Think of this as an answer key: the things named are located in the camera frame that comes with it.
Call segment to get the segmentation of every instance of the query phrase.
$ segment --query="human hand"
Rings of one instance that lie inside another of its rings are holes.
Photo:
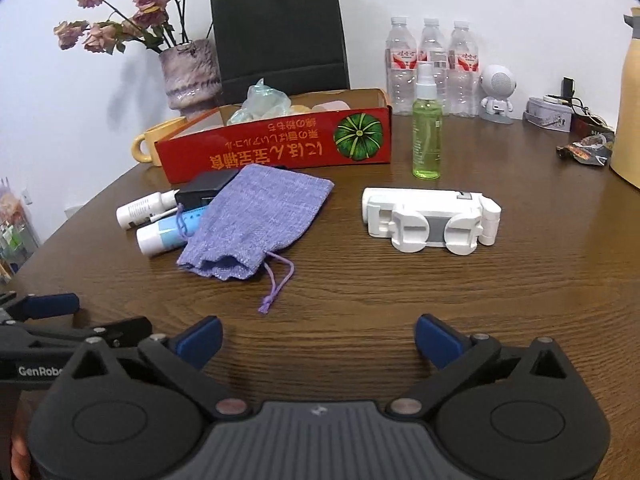
[[[27,448],[27,429],[33,410],[20,396],[11,433],[11,469],[17,480],[30,480],[31,454]]]

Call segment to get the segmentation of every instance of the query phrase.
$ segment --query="spray bottle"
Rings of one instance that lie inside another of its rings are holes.
[[[433,77],[433,63],[418,63],[414,102],[414,176],[434,179],[440,176],[440,131],[442,105]]]
[[[158,191],[119,207],[116,210],[116,217],[120,227],[129,229],[147,222],[153,215],[159,215],[175,208],[175,194],[178,191],[178,189],[172,189],[166,193]]]

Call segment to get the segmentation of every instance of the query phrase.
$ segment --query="purple drawstring pouch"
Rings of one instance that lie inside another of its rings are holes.
[[[267,256],[289,264],[288,275],[276,286],[264,263],[271,293],[259,310],[266,314],[294,272],[293,263],[275,251],[304,234],[333,187],[324,178],[258,164],[245,166],[209,204],[177,263],[220,280],[253,276]]]

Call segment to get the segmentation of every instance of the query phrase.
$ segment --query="flower vase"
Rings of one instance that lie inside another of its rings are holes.
[[[169,108],[189,119],[222,103],[218,59],[209,40],[168,48],[159,57]]]

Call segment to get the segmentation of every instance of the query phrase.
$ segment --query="astronaut figurine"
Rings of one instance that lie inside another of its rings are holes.
[[[482,70],[480,84],[487,94],[480,102],[480,116],[494,123],[513,123],[508,116],[508,112],[513,112],[509,97],[516,89],[516,81],[511,71],[501,65],[489,65]]]

